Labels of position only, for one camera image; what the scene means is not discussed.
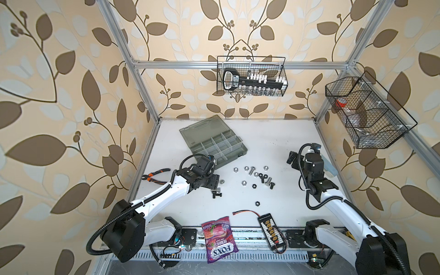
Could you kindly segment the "silver hex bolt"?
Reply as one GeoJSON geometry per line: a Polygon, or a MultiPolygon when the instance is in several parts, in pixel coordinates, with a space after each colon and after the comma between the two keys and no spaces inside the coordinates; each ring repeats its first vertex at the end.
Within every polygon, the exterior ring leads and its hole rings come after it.
{"type": "Polygon", "coordinates": [[[269,178],[267,179],[267,181],[265,182],[265,185],[266,185],[266,186],[270,186],[271,183],[272,183],[272,178],[269,177],[269,178]]]}
{"type": "Polygon", "coordinates": [[[249,170],[249,175],[253,175],[255,169],[256,169],[256,168],[255,168],[254,166],[252,166],[252,167],[250,168],[250,170],[249,170]]]}

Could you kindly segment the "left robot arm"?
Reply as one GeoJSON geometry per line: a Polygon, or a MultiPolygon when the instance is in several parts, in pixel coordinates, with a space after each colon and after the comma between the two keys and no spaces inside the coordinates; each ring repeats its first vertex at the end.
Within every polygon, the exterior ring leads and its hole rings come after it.
{"type": "Polygon", "coordinates": [[[195,154],[195,157],[195,164],[174,170],[170,181],[159,189],[132,202],[119,201],[106,223],[88,240],[87,253],[92,256],[114,254],[124,263],[132,259],[143,245],[172,240],[179,223],[170,217],[159,222],[153,218],[172,202],[200,187],[216,190],[220,180],[215,174],[214,156],[195,154]]]}

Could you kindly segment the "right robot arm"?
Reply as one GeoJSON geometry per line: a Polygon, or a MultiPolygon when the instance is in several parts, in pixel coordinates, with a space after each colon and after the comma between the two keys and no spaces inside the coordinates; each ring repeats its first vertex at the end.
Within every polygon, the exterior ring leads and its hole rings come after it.
{"type": "Polygon", "coordinates": [[[349,262],[359,275],[409,275],[407,245],[397,233],[389,233],[362,213],[332,181],[325,177],[321,146],[306,143],[306,154],[289,153],[287,164],[300,172],[305,204],[309,210],[326,207],[350,232],[336,230],[326,220],[312,220],[303,231],[304,243],[315,248],[324,245],[349,262]]]}

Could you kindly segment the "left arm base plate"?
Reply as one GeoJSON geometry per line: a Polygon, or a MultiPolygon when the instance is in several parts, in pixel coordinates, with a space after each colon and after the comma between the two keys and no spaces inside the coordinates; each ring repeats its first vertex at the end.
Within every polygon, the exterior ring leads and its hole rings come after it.
{"type": "Polygon", "coordinates": [[[197,243],[197,232],[195,228],[183,228],[177,230],[170,240],[161,242],[159,246],[192,246],[194,247],[197,243]]]}

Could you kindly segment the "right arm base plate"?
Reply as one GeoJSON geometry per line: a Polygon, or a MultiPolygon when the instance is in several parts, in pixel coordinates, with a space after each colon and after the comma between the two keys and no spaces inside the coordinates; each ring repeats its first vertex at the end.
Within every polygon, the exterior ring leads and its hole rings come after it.
{"type": "Polygon", "coordinates": [[[288,229],[284,235],[288,243],[288,247],[291,249],[330,249],[328,246],[318,244],[316,246],[310,246],[305,243],[303,236],[303,229],[288,229]]]}

